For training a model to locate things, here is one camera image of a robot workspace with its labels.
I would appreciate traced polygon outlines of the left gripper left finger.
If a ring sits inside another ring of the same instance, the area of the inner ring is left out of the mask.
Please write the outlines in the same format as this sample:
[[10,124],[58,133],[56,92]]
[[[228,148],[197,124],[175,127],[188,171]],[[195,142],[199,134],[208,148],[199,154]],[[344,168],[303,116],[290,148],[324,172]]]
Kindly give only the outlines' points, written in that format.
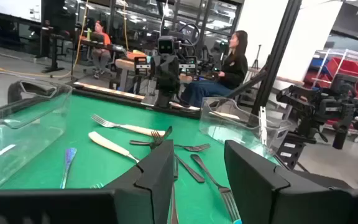
[[0,190],[0,223],[166,223],[173,154],[166,140],[100,189]]

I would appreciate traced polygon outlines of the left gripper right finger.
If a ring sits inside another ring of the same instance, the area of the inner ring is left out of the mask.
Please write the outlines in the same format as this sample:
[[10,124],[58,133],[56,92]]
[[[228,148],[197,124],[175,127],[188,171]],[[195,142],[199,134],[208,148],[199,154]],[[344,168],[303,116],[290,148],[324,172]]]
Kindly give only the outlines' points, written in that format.
[[358,189],[343,180],[290,171],[233,140],[224,161],[243,223],[358,223]]

